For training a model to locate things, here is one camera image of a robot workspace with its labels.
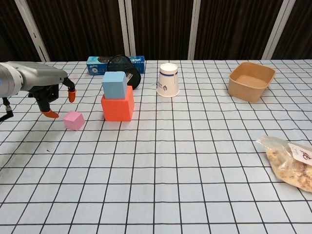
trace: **pink cube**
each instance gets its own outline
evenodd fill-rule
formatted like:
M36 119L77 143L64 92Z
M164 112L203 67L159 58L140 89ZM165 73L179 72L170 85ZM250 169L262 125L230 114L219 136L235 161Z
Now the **pink cube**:
M66 128L78 131L84 125L84 118L82 113L70 111L64 116L63 122Z

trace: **snack bag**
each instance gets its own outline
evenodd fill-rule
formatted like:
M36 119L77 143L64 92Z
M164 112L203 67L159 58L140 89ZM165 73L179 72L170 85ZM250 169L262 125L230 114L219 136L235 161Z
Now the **snack bag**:
M312 193L312 148L262 136L257 142L266 153L277 178Z

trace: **white paper cup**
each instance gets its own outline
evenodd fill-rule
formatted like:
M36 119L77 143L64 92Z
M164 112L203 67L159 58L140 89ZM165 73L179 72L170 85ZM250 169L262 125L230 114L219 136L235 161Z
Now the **white paper cup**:
M164 63L160 66L156 90L159 95L167 98L174 97L179 93L177 65Z

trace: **brown paper bowl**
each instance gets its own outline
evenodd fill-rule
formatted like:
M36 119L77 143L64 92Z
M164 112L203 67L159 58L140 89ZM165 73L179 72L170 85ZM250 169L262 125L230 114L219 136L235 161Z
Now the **brown paper bowl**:
M230 74L229 94L257 102L275 76L275 70L253 62L243 62Z

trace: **light blue cube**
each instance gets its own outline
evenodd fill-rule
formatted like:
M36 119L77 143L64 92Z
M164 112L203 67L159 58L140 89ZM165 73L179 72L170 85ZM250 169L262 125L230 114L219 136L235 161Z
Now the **light blue cube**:
M106 99L126 99L127 78L124 72L105 72L102 86Z

